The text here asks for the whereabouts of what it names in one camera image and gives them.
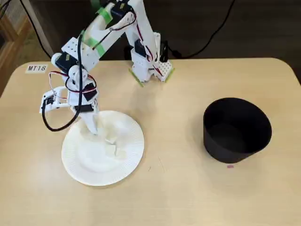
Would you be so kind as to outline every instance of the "label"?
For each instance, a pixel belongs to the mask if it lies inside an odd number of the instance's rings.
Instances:
[[[48,65],[28,65],[25,73],[45,73]]]

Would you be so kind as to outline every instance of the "wooden table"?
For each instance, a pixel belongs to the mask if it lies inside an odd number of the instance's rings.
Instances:
[[[291,68],[273,58],[173,64],[168,83],[144,88],[129,62],[101,62],[91,72],[100,108],[132,116],[146,141],[134,173],[105,188],[65,172],[67,131],[48,131],[39,115],[48,75],[17,68],[0,99],[0,225],[300,226],[301,88]],[[221,97],[256,104],[273,127],[267,148],[230,169],[202,144],[203,112]],[[59,126],[71,112],[48,118]]]

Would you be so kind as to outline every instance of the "paper plate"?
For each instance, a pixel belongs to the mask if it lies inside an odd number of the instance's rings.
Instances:
[[[63,142],[62,161],[68,174],[85,185],[111,185],[138,166],[144,136],[139,124],[120,112],[99,112],[97,124],[98,135],[90,133],[83,120],[71,126]]]

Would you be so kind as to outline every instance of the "black cable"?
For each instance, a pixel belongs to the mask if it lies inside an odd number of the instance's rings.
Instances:
[[[26,12],[26,14],[27,14],[27,16],[28,16],[28,18],[29,18],[31,24],[32,24],[32,27],[33,27],[34,31],[36,32],[36,35],[37,35],[37,37],[38,37],[39,43],[40,43],[40,45],[41,45],[43,51],[44,51],[45,54],[51,59],[50,54],[45,50],[45,48],[44,48],[44,46],[43,46],[43,44],[42,44],[42,41],[41,41],[41,39],[40,39],[40,37],[39,37],[39,34],[38,34],[38,31],[37,31],[36,27],[34,26],[34,23],[33,23],[33,21],[32,21],[32,18],[30,17],[30,15],[29,15],[29,13],[28,13],[28,11],[27,11],[27,9],[26,9],[24,3],[22,2],[22,0],[20,0],[20,2],[21,2],[21,5],[23,6],[23,8],[24,8],[24,10],[25,10],[25,12]]]
[[[162,55],[160,56],[160,61],[165,63],[168,61],[168,42],[167,41],[163,41],[161,42],[163,45],[163,49],[162,49]]]
[[[46,117],[45,117],[45,108],[46,108],[47,99],[45,99],[43,101],[43,105],[42,105],[43,122],[44,122],[45,126],[52,132],[58,132],[58,131],[61,131],[65,128],[69,127],[77,119],[77,117],[79,116],[80,110],[81,110],[81,101],[82,101],[82,96],[83,96],[83,73],[82,73],[80,46],[81,46],[82,37],[83,37],[83,33],[81,33],[79,35],[79,43],[77,45],[77,53],[78,53],[78,60],[79,60],[79,105],[78,105],[78,108],[76,110],[74,117],[66,125],[64,125],[60,128],[54,129],[54,128],[50,127],[50,125],[48,124]]]
[[[193,54],[190,54],[190,55],[188,55],[188,56],[182,56],[182,54],[181,54],[179,51],[177,51],[177,50],[172,50],[172,49],[168,46],[168,44],[166,43],[168,49],[172,52],[173,56],[174,56],[175,58],[178,58],[178,59],[189,59],[189,58],[192,58],[192,57],[194,57],[194,56],[200,54],[202,51],[204,51],[204,50],[207,48],[207,46],[209,46],[209,44],[211,43],[211,41],[212,41],[212,39],[214,38],[214,36],[215,36],[215,35],[216,35],[216,34],[224,27],[224,25],[226,24],[226,22],[227,22],[227,20],[228,20],[228,18],[229,18],[229,16],[230,16],[230,13],[231,13],[231,10],[232,10],[232,8],[233,8],[234,3],[235,3],[235,0],[233,0],[233,1],[231,2],[230,7],[229,7],[228,12],[227,12],[227,15],[226,15],[224,21],[222,22],[222,24],[217,28],[217,30],[216,30],[215,32],[213,32],[213,34],[212,34],[212,35],[210,36],[210,38],[209,38],[209,41],[208,41],[208,42],[206,43],[206,45],[205,45],[203,48],[201,48],[199,51],[197,51],[197,52],[195,52],[195,53],[193,53]]]
[[[131,22],[131,23],[129,23],[129,24],[127,24],[127,25],[125,25],[125,26],[122,26],[122,27],[120,27],[120,28],[117,28],[117,29],[112,29],[112,31],[120,31],[120,30],[122,30],[122,29],[124,29],[124,28],[126,28],[126,27],[128,27],[128,26],[130,26],[130,25],[132,25],[133,23],[135,23],[135,22],[136,22],[136,20],[137,20],[137,15],[136,15],[136,13],[135,13],[134,9],[133,9],[133,8],[131,8],[130,12],[132,12],[132,13],[134,14],[134,21],[133,21],[133,22]]]
[[[70,78],[70,77],[68,77],[68,78],[66,79],[65,87],[66,87],[67,90],[69,90],[70,92],[73,92],[73,93],[79,93],[78,90],[72,90],[72,89],[70,89],[70,88],[68,87],[68,81],[69,81],[69,78]],[[93,80],[93,82],[95,83],[95,86],[94,86],[92,89],[90,89],[90,90],[85,90],[85,89],[84,89],[84,90],[83,90],[83,93],[93,92],[93,91],[95,91],[95,89],[97,88],[97,83],[96,83],[95,79],[94,79],[92,76],[89,76],[89,78]]]
[[[2,17],[4,16],[4,14],[5,14],[5,12],[6,12],[6,10],[7,10],[7,8],[8,8],[8,6],[9,6],[9,4],[10,4],[10,2],[11,2],[12,0],[8,0],[7,2],[5,2],[2,6],[1,6],[1,8],[0,8],[0,11],[2,11],[2,13],[1,13],[1,16],[0,16],[0,20],[2,19]]]
[[[109,34],[111,34],[111,32],[112,31],[109,31],[95,46],[93,46],[92,47],[92,50],[94,50],[97,46],[99,46],[102,42],[103,42],[103,40],[105,40],[106,39],[106,37],[108,37],[109,36]]]

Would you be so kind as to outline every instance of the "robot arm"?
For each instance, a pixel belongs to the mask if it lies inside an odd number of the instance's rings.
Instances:
[[[153,32],[146,16],[143,0],[118,0],[110,2],[105,8],[100,8],[98,16],[82,34],[82,84],[83,97],[79,116],[84,120],[93,134],[97,134],[94,116],[98,112],[96,82],[88,72],[93,69],[107,50],[126,33],[128,42],[133,46],[131,57],[132,72],[140,82],[146,82],[152,75],[165,81],[172,66],[169,61],[160,62],[160,34]],[[107,28],[113,20],[116,23]],[[53,89],[44,94],[42,103],[46,101],[45,111],[58,107],[71,106],[76,112],[79,104],[79,65],[77,38],[71,38],[63,47],[63,53],[52,56],[51,62],[58,67],[66,89],[68,89],[67,103],[61,104],[61,88]]]

